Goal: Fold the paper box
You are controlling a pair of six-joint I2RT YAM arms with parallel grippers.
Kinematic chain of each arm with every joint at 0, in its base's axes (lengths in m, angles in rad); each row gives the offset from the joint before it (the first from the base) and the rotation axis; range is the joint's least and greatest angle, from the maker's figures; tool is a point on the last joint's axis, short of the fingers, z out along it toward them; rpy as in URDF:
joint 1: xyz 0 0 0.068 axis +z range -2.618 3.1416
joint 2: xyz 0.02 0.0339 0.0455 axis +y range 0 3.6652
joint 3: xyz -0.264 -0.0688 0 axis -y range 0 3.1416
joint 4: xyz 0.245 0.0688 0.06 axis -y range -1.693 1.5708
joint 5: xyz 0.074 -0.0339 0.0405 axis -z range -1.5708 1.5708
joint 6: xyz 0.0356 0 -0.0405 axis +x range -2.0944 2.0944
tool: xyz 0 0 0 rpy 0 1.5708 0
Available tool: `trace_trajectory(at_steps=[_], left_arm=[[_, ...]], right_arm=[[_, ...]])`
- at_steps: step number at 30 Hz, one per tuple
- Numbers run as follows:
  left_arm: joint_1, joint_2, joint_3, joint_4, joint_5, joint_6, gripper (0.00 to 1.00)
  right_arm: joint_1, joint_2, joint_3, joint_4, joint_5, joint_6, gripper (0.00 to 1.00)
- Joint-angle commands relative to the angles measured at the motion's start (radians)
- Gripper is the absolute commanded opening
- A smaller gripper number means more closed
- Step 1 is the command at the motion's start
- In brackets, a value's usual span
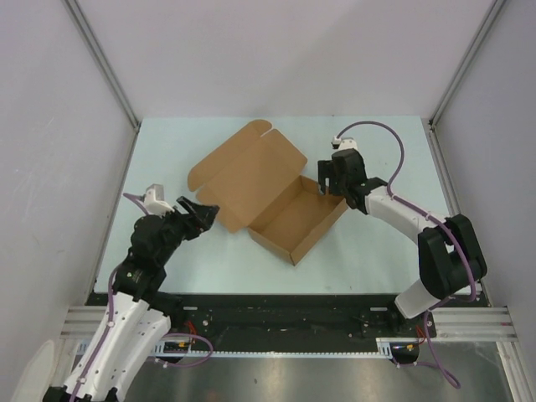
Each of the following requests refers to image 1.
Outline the brown cardboard box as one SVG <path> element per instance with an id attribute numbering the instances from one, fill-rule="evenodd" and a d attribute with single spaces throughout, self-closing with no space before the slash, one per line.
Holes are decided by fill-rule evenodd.
<path id="1" fill-rule="evenodd" d="M 217 220 L 297 265 L 347 210 L 341 196 L 322 195 L 302 175 L 307 157 L 269 121 L 248 122 L 188 173 L 203 204 L 219 206 Z"/>

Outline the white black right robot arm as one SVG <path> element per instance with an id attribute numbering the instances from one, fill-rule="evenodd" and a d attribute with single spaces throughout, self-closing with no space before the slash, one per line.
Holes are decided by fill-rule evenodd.
<path id="1" fill-rule="evenodd" d="M 351 209 L 380 219 L 412 240 L 418 249 L 419 279 L 394 299 L 386 315 L 387 328 L 405 336 L 416 318 L 468 287 L 476 298 L 476 283 L 487 275 L 487 262 L 472 222 L 463 214 L 437 217 L 395 194 L 390 183 L 370 178 L 355 149 L 336 151 L 317 163 L 322 195 L 342 196 Z"/>

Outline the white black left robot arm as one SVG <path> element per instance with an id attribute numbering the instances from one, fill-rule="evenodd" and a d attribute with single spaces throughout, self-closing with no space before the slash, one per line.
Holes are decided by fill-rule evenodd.
<path id="1" fill-rule="evenodd" d="M 46 401 L 123 401 L 156 344 L 184 327 L 179 297 L 159 290 L 165 265 L 184 241 L 211 229 L 219 206 L 185 197 L 175 207 L 143 201 L 146 213 L 108 280 L 106 312 L 79 363 L 61 386 L 47 389 Z"/>

